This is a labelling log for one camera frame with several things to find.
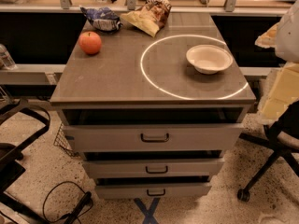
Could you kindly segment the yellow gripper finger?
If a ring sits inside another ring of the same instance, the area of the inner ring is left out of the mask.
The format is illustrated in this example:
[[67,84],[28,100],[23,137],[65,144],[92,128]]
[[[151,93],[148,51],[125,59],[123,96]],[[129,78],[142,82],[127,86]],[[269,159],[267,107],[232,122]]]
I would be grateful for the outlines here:
[[299,64],[286,63],[272,69],[263,86],[259,103],[260,122],[275,122],[299,100]]
[[259,35],[255,45],[264,49],[274,48],[276,46],[277,28],[278,25],[274,24],[265,33]]

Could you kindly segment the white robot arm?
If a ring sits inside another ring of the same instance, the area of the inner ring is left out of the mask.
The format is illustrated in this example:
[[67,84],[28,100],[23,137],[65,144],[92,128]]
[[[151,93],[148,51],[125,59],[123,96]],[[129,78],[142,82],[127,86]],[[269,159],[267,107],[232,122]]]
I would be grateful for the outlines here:
[[278,23],[256,39],[255,45],[274,48],[276,56],[286,62],[282,68],[269,73],[258,104],[260,122],[270,124],[299,100],[299,0]]

